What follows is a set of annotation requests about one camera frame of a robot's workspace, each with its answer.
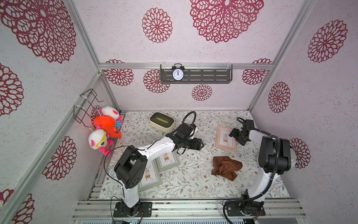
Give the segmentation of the green picture frame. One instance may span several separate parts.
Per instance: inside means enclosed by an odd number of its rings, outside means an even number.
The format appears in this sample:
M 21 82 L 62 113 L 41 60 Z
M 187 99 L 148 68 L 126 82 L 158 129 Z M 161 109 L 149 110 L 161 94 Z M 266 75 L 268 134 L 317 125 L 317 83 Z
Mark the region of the green picture frame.
M 156 158 L 159 171 L 171 169 L 180 165 L 179 156 L 176 152 L 164 153 Z
M 161 184 L 162 180 L 158 170 L 157 162 L 155 160 L 152 160 L 146 165 L 142 180 L 138 185 L 138 191 L 142 192 L 144 190 L 159 186 Z

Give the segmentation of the brown cloth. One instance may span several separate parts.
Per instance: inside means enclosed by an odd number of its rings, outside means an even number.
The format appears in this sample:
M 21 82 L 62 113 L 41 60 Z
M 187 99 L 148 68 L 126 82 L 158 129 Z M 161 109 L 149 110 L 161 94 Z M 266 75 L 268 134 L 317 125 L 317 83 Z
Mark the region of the brown cloth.
M 233 160 L 228 156 L 215 156 L 213 158 L 212 175 L 222 176 L 229 181 L 234 181 L 237 178 L 237 171 L 242 169 L 241 162 Z

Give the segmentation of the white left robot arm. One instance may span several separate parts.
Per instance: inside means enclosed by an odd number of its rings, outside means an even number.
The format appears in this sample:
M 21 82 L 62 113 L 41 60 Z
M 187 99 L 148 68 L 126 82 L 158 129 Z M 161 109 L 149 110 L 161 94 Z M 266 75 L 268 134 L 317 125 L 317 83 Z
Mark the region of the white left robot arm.
M 149 162 L 157 157 L 181 148 L 200 151 L 204 147 L 202 139 L 195 138 L 197 131 L 195 124 L 185 122 L 166 134 L 162 139 L 151 145 L 136 148 L 128 146 L 114 167 L 117 179 L 123 185 L 124 205 L 132 209 L 139 204 L 137 185 L 140 183 L 145 168 Z

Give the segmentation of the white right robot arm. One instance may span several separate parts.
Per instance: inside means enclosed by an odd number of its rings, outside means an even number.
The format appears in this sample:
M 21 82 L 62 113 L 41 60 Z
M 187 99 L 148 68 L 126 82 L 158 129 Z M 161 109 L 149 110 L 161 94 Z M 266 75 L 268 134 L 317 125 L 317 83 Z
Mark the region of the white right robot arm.
M 255 127 L 251 119 L 237 117 L 242 124 L 241 129 L 234 128 L 229 134 L 237 143 L 245 146 L 247 142 L 259 145 L 258 166 L 259 173 L 254 183 L 246 191 L 244 202 L 263 202 L 265 194 L 272 183 L 292 166 L 290 141 Z

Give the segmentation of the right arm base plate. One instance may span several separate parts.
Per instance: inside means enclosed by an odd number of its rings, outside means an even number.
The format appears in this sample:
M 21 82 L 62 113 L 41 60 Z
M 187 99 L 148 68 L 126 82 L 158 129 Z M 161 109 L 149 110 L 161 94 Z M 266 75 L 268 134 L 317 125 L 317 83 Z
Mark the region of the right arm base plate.
M 224 201 L 223 206 L 225 207 L 227 216 L 237 217 L 237 216 L 265 216 L 266 212 L 264 210 L 264 202 L 257 201 L 247 201 L 247 202 L 238 202 L 237 200 Z

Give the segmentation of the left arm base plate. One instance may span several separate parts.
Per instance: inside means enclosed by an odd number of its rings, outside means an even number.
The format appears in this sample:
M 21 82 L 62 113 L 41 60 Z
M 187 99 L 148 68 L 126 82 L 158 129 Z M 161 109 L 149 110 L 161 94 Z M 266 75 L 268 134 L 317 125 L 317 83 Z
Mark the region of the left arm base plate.
M 152 202 L 136 203 L 132 208 L 129 208 L 124 202 L 116 203 L 113 217 L 151 217 L 152 216 Z

